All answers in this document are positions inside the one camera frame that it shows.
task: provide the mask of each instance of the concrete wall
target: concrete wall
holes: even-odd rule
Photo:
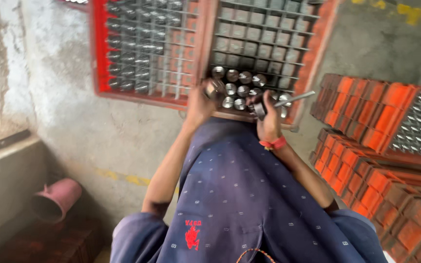
[[[45,146],[31,136],[0,149],[0,245],[34,219],[31,195],[46,182]]]

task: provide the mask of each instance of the wire mesh tray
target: wire mesh tray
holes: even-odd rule
[[[210,76],[214,65],[262,73],[278,94],[307,92],[338,4],[339,0],[316,5],[308,0],[91,1],[96,93],[185,110],[188,90]],[[247,35],[247,29],[254,35]],[[134,62],[124,62],[131,53]],[[303,101],[292,104],[283,120],[285,129],[296,128],[302,108]],[[248,112],[234,109],[221,108],[215,115],[254,121]]]

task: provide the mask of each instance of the crate stack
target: crate stack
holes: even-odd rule
[[[387,159],[334,130],[322,129],[318,139],[310,162],[322,178],[373,222],[397,263],[421,263],[421,171],[386,165]]]
[[[310,113],[377,154],[421,164],[421,86],[326,74]]]
[[[0,248],[0,263],[92,263],[104,245],[100,221],[36,222]]]

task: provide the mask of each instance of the pink plastic container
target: pink plastic container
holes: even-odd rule
[[[58,223],[66,217],[68,210],[79,199],[82,188],[78,182],[65,178],[35,193],[30,201],[32,211],[39,219]]]

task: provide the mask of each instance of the metal rod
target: metal rod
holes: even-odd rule
[[[274,107],[275,107],[275,108],[277,108],[277,107],[280,107],[280,106],[282,106],[282,105],[285,105],[286,103],[290,103],[290,102],[293,102],[293,101],[297,101],[297,100],[304,99],[304,98],[309,97],[309,96],[311,96],[311,95],[313,95],[313,94],[315,94],[315,93],[316,93],[316,92],[314,92],[314,90],[309,91],[309,92],[306,92],[306,93],[303,93],[303,94],[301,94],[301,95],[298,95],[298,96],[292,97],[292,98],[290,98],[290,99],[288,99],[288,100],[284,100],[284,101],[277,102],[276,104],[274,104]]]

